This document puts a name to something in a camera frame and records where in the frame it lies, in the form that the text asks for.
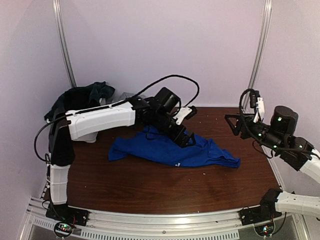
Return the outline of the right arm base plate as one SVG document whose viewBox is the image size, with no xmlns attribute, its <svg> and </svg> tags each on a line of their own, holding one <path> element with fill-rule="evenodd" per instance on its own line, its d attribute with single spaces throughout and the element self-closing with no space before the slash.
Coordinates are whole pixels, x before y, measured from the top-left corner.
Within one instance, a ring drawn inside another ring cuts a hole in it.
<svg viewBox="0 0 320 240">
<path fill-rule="evenodd" d="M 266 205 L 254 207 L 245 206 L 238 213 L 243 226 L 272 221 L 282 216 L 281 212 L 269 210 Z"/>
</svg>

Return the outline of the blue t-shirt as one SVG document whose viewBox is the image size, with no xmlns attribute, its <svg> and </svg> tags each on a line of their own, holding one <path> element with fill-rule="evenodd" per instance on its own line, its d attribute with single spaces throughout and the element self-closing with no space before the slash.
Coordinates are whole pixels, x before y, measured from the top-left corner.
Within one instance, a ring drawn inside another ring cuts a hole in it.
<svg viewBox="0 0 320 240">
<path fill-rule="evenodd" d="M 241 159 L 221 149 L 211 138 L 195 135 L 196 144 L 179 147 L 154 127 L 146 126 L 132 138 L 117 137 L 108 152 L 109 161 L 135 156 L 173 167 L 196 168 L 218 165 L 239 168 Z"/>
</svg>

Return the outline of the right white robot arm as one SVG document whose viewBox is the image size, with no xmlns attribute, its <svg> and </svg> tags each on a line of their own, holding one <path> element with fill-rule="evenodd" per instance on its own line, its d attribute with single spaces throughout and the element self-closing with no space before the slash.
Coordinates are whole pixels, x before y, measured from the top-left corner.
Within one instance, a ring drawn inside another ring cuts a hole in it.
<svg viewBox="0 0 320 240">
<path fill-rule="evenodd" d="M 254 139 L 297 172 L 320 181 L 320 153 L 305 138 L 294 136 L 299 116 L 289 107 L 276 106 L 270 124 L 254 122 L 254 115 L 249 113 L 227 114 L 224 118 L 235 136 Z M 316 196 L 271 188 L 261 198 L 260 205 L 256 216 L 261 221 L 268 220 L 275 212 L 320 217 L 320 198 Z"/>
</svg>

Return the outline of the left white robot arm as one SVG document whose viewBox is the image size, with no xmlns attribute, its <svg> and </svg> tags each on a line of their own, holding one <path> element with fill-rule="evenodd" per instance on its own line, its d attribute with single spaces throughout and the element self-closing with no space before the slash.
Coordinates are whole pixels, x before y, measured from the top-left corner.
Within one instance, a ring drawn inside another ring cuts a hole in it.
<svg viewBox="0 0 320 240">
<path fill-rule="evenodd" d="M 61 222 L 72 218 L 72 211 L 65 204 L 68 201 L 68 173 L 75 160 L 74 141 L 94 143 L 100 131 L 142 124 L 156 128 L 181 148 L 195 145 L 194 133 L 186 133 L 182 122 L 192 118 L 197 109 L 186 106 L 178 113 L 172 113 L 180 102 L 175 93 L 163 87 L 148 98 L 132 96 L 113 104 L 67 112 L 58 109 L 50 123 L 47 157 L 53 215 Z"/>
</svg>

